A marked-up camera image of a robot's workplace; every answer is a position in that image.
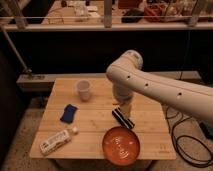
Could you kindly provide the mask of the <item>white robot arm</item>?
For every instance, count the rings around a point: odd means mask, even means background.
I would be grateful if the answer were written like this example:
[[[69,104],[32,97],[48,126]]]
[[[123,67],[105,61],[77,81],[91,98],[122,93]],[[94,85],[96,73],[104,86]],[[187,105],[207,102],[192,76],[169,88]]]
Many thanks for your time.
[[[120,105],[137,92],[213,126],[213,88],[150,74],[141,70],[142,56],[127,50],[106,70]]]

